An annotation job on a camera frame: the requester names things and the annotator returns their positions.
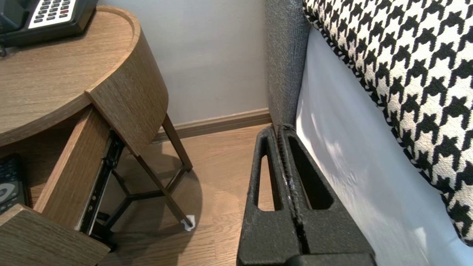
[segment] mattress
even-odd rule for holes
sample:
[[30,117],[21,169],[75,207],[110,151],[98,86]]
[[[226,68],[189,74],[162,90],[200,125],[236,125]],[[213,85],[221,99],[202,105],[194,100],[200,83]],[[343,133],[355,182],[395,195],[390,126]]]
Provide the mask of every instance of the mattress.
[[379,266],[466,266],[440,195],[416,171],[353,73],[311,29],[296,129]]

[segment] gray wall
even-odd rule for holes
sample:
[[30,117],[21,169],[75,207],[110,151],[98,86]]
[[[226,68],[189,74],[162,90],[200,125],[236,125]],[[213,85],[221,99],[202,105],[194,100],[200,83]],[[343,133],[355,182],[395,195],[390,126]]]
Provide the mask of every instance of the gray wall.
[[184,123],[267,107],[263,0],[100,0],[140,20]]

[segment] wooden baseboard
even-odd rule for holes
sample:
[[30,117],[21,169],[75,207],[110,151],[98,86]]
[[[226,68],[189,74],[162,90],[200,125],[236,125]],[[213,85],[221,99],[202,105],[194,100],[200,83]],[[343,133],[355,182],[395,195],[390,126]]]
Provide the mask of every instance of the wooden baseboard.
[[[175,124],[174,128],[179,138],[182,139],[267,123],[272,123],[271,116],[268,108],[263,108],[234,115]],[[165,140],[167,140],[167,136],[164,129],[161,127],[153,141],[161,142]]]

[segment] wooden floor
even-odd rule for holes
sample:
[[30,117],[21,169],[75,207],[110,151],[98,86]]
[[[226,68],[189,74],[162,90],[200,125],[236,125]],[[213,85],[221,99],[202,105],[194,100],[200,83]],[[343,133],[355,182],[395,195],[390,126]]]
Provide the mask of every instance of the wooden floor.
[[[163,198],[134,202],[112,228],[116,252],[100,266],[227,266],[235,265],[246,193],[251,172],[254,143],[259,125],[183,139],[194,165],[173,192],[173,198],[186,214],[195,215],[197,226],[184,230]],[[169,142],[153,144],[144,159],[164,183],[180,166]],[[273,209],[267,162],[263,159],[260,205]],[[156,186],[133,156],[124,152],[118,172],[132,193],[155,190]],[[102,211],[111,211],[123,199],[115,180],[109,182]]]

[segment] black and white pillow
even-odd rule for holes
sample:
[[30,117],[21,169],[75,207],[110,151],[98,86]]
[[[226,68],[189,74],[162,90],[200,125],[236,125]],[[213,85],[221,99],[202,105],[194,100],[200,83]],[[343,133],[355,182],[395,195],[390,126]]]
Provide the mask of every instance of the black and white pillow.
[[473,0],[305,0],[304,12],[473,246]]

